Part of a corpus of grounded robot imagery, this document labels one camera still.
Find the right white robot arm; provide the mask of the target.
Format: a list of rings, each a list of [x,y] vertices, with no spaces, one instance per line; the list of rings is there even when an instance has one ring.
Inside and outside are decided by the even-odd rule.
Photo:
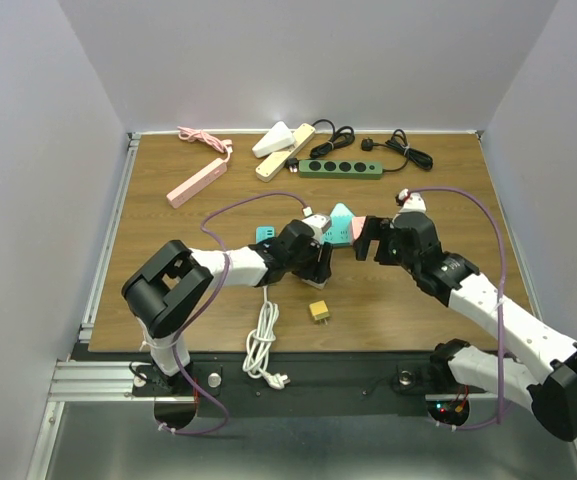
[[[556,438],[577,439],[577,340],[564,335],[509,299],[463,256],[444,250],[434,223],[421,211],[394,218],[360,217],[351,224],[353,249],[365,260],[399,266],[417,287],[495,336],[510,358],[499,359],[465,341],[436,348],[428,366],[431,384],[457,384],[496,393],[529,410]]]

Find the pink cube socket adapter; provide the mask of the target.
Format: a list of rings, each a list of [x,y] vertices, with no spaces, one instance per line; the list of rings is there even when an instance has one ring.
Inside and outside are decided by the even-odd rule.
[[[354,216],[352,218],[349,225],[349,236],[352,238],[352,243],[354,243],[361,236],[365,221],[365,216]]]

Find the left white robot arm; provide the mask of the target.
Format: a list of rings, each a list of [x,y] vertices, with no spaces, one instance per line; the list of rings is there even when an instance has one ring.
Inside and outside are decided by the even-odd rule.
[[[191,249],[179,240],[160,248],[121,289],[150,347],[159,386],[178,394],[190,384],[182,329],[207,309],[197,306],[205,292],[213,300],[223,287],[266,287],[288,273],[323,287],[331,276],[333,247],[324,240],[331,224],[329,216],[313,214],[236,250]]]

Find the teal triangular power strip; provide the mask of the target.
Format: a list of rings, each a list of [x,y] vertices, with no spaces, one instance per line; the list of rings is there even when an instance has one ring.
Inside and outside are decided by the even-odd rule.
[[[333,247],[349,247],[352,244],[352,220],[354,213],[344,204],[337,203],[330,215],[331,225],[324,234],[324,240]]]

